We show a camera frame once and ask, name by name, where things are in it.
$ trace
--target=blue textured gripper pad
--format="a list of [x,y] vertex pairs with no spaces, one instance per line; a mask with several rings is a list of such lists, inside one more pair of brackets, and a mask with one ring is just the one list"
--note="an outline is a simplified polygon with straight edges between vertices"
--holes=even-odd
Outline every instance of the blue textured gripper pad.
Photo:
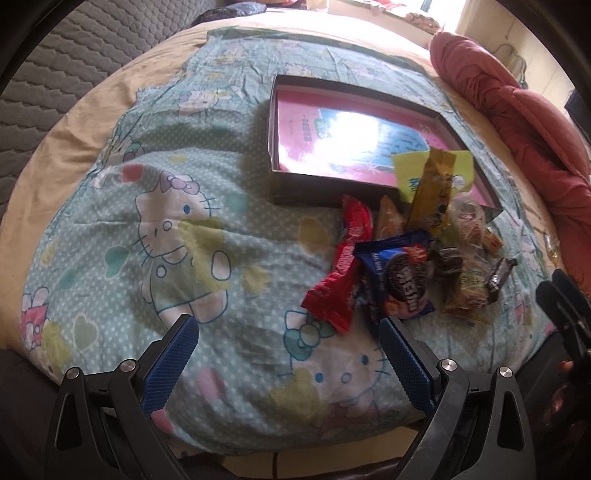
[[426,415],[432,413],[436,405],[431,377],[392,322],[382,321],[379,340],[410,403]]
[[199,324],[190,317],[162,352],[144,381],[142,408],[149,417],[164,408],[199,341]]

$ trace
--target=red snack wrapper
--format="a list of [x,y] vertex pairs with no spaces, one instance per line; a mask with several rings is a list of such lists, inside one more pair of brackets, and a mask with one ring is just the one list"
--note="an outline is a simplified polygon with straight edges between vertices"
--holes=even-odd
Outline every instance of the red snack wrapper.
[[372,213],[362,202],[343,195],[343,239],[333,258],[333,271],[308,290],[301,306],[344,334],[351,328],[355,286],[361,262],[353,256],[357,242],[372,238]]

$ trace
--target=beige bed sheet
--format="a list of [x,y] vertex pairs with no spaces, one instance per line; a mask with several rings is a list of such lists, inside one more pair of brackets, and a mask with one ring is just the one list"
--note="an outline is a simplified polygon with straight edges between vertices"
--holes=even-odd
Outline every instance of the beige bed sheet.
[[[253,17],[220,20],[185,30],[118,70],[82,98],[51,130],[23,170],[0,226],[0,346],[23,353],[18,331],[22,289],[41,234],[95,162],[118,118],[135,102],[135,92],[166,83],[206,41],[207,31],[237,25],[313,34],[402,55],[435,75],[428,51],[393,32],[349,17],[318,12],[272,10]],[[492,125],[440,82],[462,117],[512,173],[528,217],[544,245],[555,233],[542,200],[517,167]],[[554,265],[546,257],[548,268]]]

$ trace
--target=pink blanket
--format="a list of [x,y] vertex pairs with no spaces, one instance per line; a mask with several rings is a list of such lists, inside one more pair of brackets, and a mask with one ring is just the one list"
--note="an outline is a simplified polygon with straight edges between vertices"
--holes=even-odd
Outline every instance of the pink blanket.
[[493,55],[466,37],[435,35],[437,74],[488,117],[554,217],[564,265],[591,295],[589,158],[575,127],[541,95],[522,90]]

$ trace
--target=metal screw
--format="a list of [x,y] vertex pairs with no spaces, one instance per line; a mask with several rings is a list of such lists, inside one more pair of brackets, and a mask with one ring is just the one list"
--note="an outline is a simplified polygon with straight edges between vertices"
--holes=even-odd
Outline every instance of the metal screw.
[[131,372],[135,368],[135,362],[133,360],[126,360],[121,363],[119,368],[124,372]]
[[72,367],[66,372],[66,377],[68,377],[70,380],[74,380],[78,375],[80,375],[80,370],[78,370],[76,367]]
[[457,368],[457,363],[450,358],[446,358],[445,360],[441,360],[441,366],[448,372],[453,372]]
[[499,373],[505,378],[511,378],[513,376],[513,372],[509,367],[501,367]]

